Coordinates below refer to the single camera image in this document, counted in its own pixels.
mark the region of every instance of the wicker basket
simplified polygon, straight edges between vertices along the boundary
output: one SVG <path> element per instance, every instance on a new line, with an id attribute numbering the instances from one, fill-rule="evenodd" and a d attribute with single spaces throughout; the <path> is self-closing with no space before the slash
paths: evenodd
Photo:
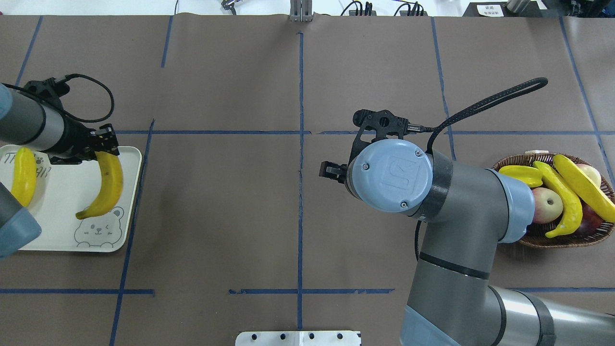
<path id="1" fill-rule="evenodd" d="M 540 153 L 540 154 L 521 154 L 521 155 L 512 155 L 506 158 L 501 159 L 495 165 L 493 165 L 493 169 L 499 171 L 500 168 L 504 166 L 508 166 L 510 164 L 517 164 L 521 166 L 531 166 L 534 161 L 542 161 L 544 163 L 548 163 L 553 166 L 553 156 L 555 154 L 551 153 Z M 581 160 L 578 157 L 563 154 L 568 157 L 574 163 L 582 163 L 588 164 L 587 162 Z M 613 188 L 611 184 L 602 176 L 602 184 L 600 185 L 600 189 L 604 192 L 611 200 L 615 201 L 615 192 L 613 192 Z M 555 247 L 580 247 L 580 246 L 590 246 L 594 244 L 598 244 L 611 235 L 613 232 L 614 224 L 612 222 L 604 221 L 596 233 L 587 236 L 578 236 L 575 234 L 565 235 L 565 236 L 556 236 L 554 238 L 547 238 L 544 236 L 548 231 L 553 230 L 557 224 L 560 222 L 561 217 L 557 220 L 546 223 L 544 225 L 532 223 L 528 226 L 528 231 L 524 237 L 519 240 L 519 243 L 529 246 L 535 247 L 536 249 L 549 249 Z"/>

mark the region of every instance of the yellow banana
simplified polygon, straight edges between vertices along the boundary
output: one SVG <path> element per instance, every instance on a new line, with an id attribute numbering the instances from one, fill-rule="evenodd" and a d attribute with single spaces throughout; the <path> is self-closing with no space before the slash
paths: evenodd
<path id="1" fill-rule="evenodd" d="M 27 207 L 36 189 L 36 159 L 32 150 L 22 147 L 15 154 L 15 171 L 10 192 Z"/>
<path id="2" fill-rule="evenodd" d="M 96 151 L 95 154 L 100 167 L 100 191 L 89 207 L 75 214 L 79 220 L 108 213 L 117 204 L 124 188 L 124 175 L 119 158 L 104 151 Z"/>
<path id="3" fill-rule="evenodd" d="M 615 204 L 605 195 L 600 188 L 593 184 L 579 167 L 569 158 L 563 155 L 555 155 L 553 164 L 570 188 L 577 194 L 593 211 L 608 222 L 615 222 Z"/>
<path id="4" fill-rule="evenodd" d="M 511 178 L 521 180 L 529 187 L 542 186 L 542 173 L 534 167 L 511 164 L 500 168 L 499 172 Z"/>
<path id="5" fill-rule="evenodd" d="M 544 235 L 547 238 L 553 238 L 554 236 L 574 233 L 574 231 L 579 229 L 581 220 L 583 219 L 581 200 L 579 200 L 579 197 L 550 165 L 544 162 L 534 161 L 532 166 L 538 168 L 542 173 L 544 185 L 547 185 L 549 189 L 560 195 L 561 201 L 564 204 L 564 212 L 561 216 L 560 223 L 554 230 L 548 231 Z"/>

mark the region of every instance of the white metal plate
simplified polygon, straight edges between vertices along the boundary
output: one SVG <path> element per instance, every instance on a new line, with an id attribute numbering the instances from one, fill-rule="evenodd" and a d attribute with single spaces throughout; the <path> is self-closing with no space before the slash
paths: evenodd
<path id="1" fill-rule="evenodd" d="M 361 332 L 243 332 L 237 336 L 235 346 L 361 346 Z"/>
<path id="2" fill-rule="evenodd" d="M 13 184 L 15 153 L 19 148 L 18 145 L 0 148 L 0 182 L 9 190 Z M 84 161 L 78 165 L 51 165 L 47 154 L 34 152 L 36 191 L 28 210 L 42 232 L 21 250 L 113 252 L 122 247 L 130 227 L 141 152 L 135 147 L 118 149 L 124 189 L 117 206 L 105 215 L 83 221 L 75 218 L 75 213 L 85 209 L 98 195 L 101 184 L 98 163 Z"/>

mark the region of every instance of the bear drawing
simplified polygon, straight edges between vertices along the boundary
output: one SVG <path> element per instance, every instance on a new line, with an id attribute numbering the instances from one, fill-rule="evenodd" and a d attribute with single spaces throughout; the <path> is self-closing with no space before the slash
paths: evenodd
<path id="1" fill-rule="evenodd" d="M 121 207 L 115 207 L 105 215 L 81 220 L 75 231 L 77 246 L 113 247 L 122 239 L 120 220 L 124 216 Z"/>

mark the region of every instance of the white label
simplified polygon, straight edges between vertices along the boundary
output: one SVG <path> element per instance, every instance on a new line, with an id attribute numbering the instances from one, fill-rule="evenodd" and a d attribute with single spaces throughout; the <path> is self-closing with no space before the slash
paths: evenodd
<path id="1" fill-rule="evenodd" d="M 504 11 L 500 5 L 476 5 L 478 14 L 485 17 L 503 17 Z"/>

